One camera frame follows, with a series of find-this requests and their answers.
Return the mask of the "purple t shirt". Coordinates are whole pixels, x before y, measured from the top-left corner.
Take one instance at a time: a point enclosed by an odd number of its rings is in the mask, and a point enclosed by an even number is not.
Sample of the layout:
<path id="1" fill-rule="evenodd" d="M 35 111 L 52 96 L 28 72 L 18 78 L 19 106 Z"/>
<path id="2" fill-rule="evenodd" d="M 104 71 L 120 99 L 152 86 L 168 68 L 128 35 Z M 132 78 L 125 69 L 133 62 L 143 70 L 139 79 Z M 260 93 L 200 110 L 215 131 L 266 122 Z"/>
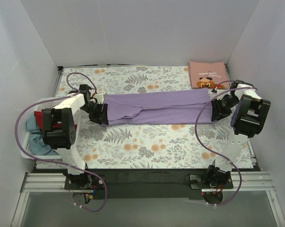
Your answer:
<path id="1" fill-rule="evenodd" d="M 110 126 L 119 124 L 194 124 L 210 100 L 208 89 L 107 95 Z"/>

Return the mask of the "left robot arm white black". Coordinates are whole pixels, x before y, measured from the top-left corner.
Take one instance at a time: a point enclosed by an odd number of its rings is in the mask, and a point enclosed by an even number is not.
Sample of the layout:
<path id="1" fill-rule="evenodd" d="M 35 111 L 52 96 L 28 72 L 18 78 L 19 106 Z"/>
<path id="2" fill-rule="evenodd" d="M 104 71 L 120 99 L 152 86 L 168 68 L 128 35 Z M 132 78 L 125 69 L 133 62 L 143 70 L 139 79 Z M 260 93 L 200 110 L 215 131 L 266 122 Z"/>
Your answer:
<path id="1" fill-rule="evenodd" d="M 87 165 L 76 148 L 77 127 L 74 115 L 82 110 L 89 115 L 91 122 L 108 126 L 108 104 L 104 103 L 102 95 L 94 98 L 91 90 L 87 84 L 80 85 L 78 91 L 71 91 L 68 98 L 61 103 L 42 111 L 43 142 L 60 155 L 62 162 L 68 167 L 66 176 L 81 189 L 89 188 L 92 179 L 84 172 Z"/>

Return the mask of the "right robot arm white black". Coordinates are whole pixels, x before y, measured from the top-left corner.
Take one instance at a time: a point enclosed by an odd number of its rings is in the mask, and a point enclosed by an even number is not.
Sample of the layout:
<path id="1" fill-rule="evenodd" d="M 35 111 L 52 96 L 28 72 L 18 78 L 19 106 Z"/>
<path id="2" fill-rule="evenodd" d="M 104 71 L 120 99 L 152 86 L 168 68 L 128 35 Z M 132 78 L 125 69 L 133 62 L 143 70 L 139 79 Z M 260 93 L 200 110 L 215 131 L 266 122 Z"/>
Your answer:
<path id="1" fill-rule="evenodd" d="M 242 80 L 232 82 L 230 93 L 222 99 L 214 99 L 211 120 L 231 118 L 231 133 L 222 151 L 207 169 L 205 183 L 211 187 L 223 187 L 231 181 L 231 162 L 235 161 L 243 146 L 262 131 L 271 102 L 257 95 L 250 83 Z"/>

